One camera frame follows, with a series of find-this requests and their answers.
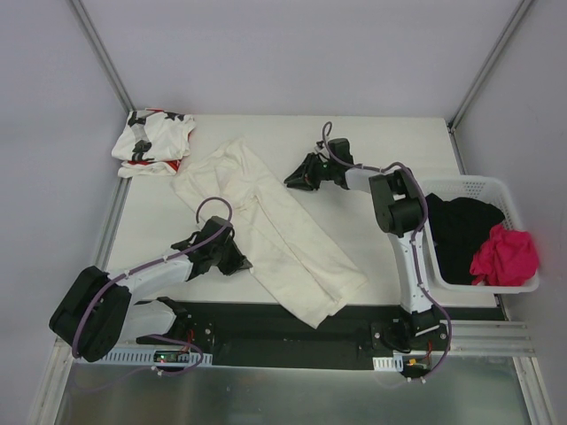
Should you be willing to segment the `cream white t shirt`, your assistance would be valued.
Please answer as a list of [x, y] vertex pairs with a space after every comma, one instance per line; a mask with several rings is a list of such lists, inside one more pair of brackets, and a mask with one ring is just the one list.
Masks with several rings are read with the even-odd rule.
[[242, 139], [182, 166], [172, 187], [191, 209], [210, 198], [204, 218], [225, 215], [220, 201], [230, 203], [236, 243], [252, 262], [252, 275], [279, 305], [312, 328], [368, 283]]

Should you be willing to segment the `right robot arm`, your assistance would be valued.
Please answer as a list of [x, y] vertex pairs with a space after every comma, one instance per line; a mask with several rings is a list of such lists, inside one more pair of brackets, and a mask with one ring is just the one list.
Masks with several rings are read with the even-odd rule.
[[426, 344], [439, 329], [427, 281], [423, 253], [426, 202], [415, 177], [403, 165], [387, 171], [356, 164], [346, 138], [323, 139], [308, 153], [284, 184], [290, 189], [318, 190], [322, 182], [370, 194], [379, 228], [392, 246], [400, 282], [401, 317], [380, 332], [393, 351], [409, 353]]

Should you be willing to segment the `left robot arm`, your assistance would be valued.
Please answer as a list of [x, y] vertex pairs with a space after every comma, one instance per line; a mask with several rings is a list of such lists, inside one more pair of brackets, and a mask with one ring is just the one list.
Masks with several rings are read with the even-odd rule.
[[83, 269], [49, 320], [49, 328], [79, 359], [101, 360], [118, 343], [158, 335], [179, 344], [190, 333], [186, 310], [169, 297], [149, 297], [217, 268], [230, 276], [251, 268], [233, 225], [218, 216], [160, 259], [123, 272]]

